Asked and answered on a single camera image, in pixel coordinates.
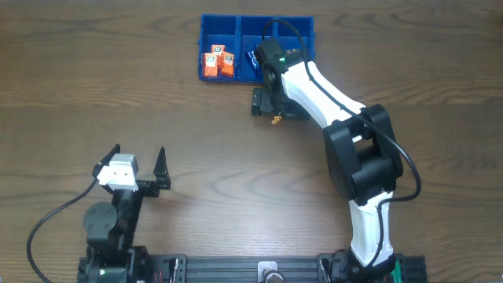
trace wooden table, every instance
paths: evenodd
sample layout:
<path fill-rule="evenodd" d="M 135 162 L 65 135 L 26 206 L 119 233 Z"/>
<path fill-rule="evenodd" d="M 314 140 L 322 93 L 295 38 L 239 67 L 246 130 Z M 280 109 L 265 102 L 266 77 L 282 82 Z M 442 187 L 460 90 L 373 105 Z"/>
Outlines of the wooden table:
<path fill-rule="evenodd" d="M 0 277 L 38 282 L 26 240 L 82 192 L 115 143 L 173 189 L 144 201 L 135 244 L 153 253 L 317 255 L 351 241 L 313 121 L 252 117 L 251 85 L 197 78 L 201 13 L 313 15 L 327 79 L 390 112 L 424 190 L 391 206 L 396 252 L 430 281 L 503 271 L 503 5 L 498 1 L 4 1 L 0 4 Z M 397 195 L 412 192 L 408 169 Z M 96 187 L 36 234 L 35 261 L 75 281 Z"/>

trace blue tray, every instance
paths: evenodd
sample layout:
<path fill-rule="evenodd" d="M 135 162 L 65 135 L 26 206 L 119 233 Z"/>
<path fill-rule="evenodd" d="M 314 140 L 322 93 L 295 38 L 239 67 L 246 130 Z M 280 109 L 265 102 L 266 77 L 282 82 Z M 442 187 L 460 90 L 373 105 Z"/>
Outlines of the blue tray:
<path fill-rule="evenodd" d="M 313 17 L 283 17 L 283 16 L 239 16 L 239 15 L 201 15 L 201 33 L 199 44 L 199 79 L 209 82 L 263 82 L 262 75 L 257 76 L 248 62 L 245 54 L 253 51 L 255 45 L 262 40 L 264 24 L 271 19 L 288 21 L 297 28 L 306 43 L 307 51 L 314 59 L 314 19 Z M 273 23 L 266 36 L 277 38 L 285 50 L 300 49 L 300 42 L 294 33 L 279 23 Z M 219 75 L 216 78 L 203 76 L 203 53 L 211 52 L 212 44 L 223 44 L 226 51 L 234 54 L 234 77 Z"/>

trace black cable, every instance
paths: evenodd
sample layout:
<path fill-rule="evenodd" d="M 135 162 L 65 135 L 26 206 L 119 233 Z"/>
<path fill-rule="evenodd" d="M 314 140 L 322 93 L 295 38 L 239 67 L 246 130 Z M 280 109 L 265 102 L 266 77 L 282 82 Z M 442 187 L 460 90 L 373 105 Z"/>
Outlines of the black cable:
<path fill-rule="evenodd" d="M 400 155 L 403 157 L 403 159 L 406 160 L 407 164 L 410 167 L 410 170 L 412 171 L 412 173 L 414 175 L 414 179 L 416 181 L 416 191 L 413 194 L 411 194 L 409 196 L 406 196 L 406 197 L 394 197 L 394 198 L 382 200 L 377 205 L 377 214 L 378 214 L 378 217 L 379 217 L 379 226 L 380 226 L 380 238 L 379 238 L 379 244 L 377 245 L 376 254 L 372 258 L 372 260 L 370 261 L 370 263 L 366 266 L 366 269 L 369 269 L 376 262 L 377 257 L 379 256 L 380 251 L 383 248 L 384 224 L 383 224 L 383 216 L 381 214 L 381 210 L 382 210 L 383 205 L 386 204 L 386 203 L 390 203 L 390 202 L 409 201 L 409 200 L 415 199 L 420 194 L 420 191 L 421 191 L 421 179 L 420 179 L 420 176 L 419 176 L 419 171 L 417 170 L 416 164 L 413 162 L 412 158 L 410 158 L 409 154 L 400 145 L 398 145 L 398 143 L 396 143 L 395 141 L 393 141 L 385 133 L 383 133 L 381 130 L 379 130 L 379 128 L 377 128 L 373 123 L 371 123 L 367 119 L 363 118 L 362 116 L 356 114 L 355 112 L 351 111 L 348 107 L 346 107 L 346 105 L 344 105 L 344 104 L 340 103 L 339 101 L 337 101 L 326 89 L 323 88 L 323 86 L 321 86 L 316 81 L 316 79 L 313 77 L 313 75 L 311 75 L 311 73 L 309 71 L 309 66 L 307 64 L 307 62 L 309 61 L 308 60 L 308 54 L 307 54 L 306 45 L 305 45 L 305 43 L 304 43 L 304 41 L 302 39 L 302 36 L 300 35 L 300 33 L 289 22 L 287 22 L 285 20 L 280 20 L 280 19 L 272 19 L 272 20 L 267 21 L 267 23 L 264 26 L 264 29 L 262 31 L 262 40 L 264 40 L 264 35 L 266 34 L 266 29 L 273 22 L 278 22 L 278 23 L 284 24 L 287 27 L 289 27 L 295 33 L 297 39 L 300 41 L 300 45 L 302 46 L 302 53 L 301 54 L 302 54 L 302 57 L 303 57 L 303 60 L 304 60 L 304 65 L 306 66 L 306 72 L 307 72 L 307 76 L 309 77 L 309 80 L 311 82 L 313 82 L 314 85 L 318 89 L 320 89 L 321 92 L 323 92 L 333 103 L 335 103 L 337 106 L 339 106 L 345 112 L 347 112 L 350 115 L 352 115 L 355 119 L 358 119 L 360 122 L 364 123 L 367 127 L 370 128 L 370 130 L 373 130 L 376 134 L 378 134 L 379 136 L 381 136 L 382 138 L 384 138 L 390 145 L 392 145 L 400 153 Z"/>
<path fill-rule="evenodd" d="M 35 233 L 37 233 L 37 230 L 40 228 L 40 226 L 47 221 L 49 218 L 53 217 L 56 213 L 59 211 L 62 211 L 63 209 L 69 207 L 70 205 L 74 204 L 75 202 L 79 201 L 83 197 L 85 197 L 91 189 L 96 185 L 97 179 L 94 179 L 89 187 L 83 191 L 81 194 L 79 194 L 76 198 L 73 200 L 70 200 L 69 202 L 61 205 L 59 208 L 54 209 L 51 211 L 48 215 L 44 216 L 40 221 L 33 227 L 33 230 L 30 233 L 30 236 L 28 236 L 28 242 L 26 243 L 26 254 L 28 255 L 28 261 L 30 262 L 31 268 L 35 271 L 35 273 L 44 281 L 45 283 L 52 283 L 43 273 L 40 271 L 40 269 L 37 267 L 35 264 L 35 261 L 33 260 L 33 255 L 31 254 L 31 243 L 33 241 L 33 237 L 35 236 Z"/>

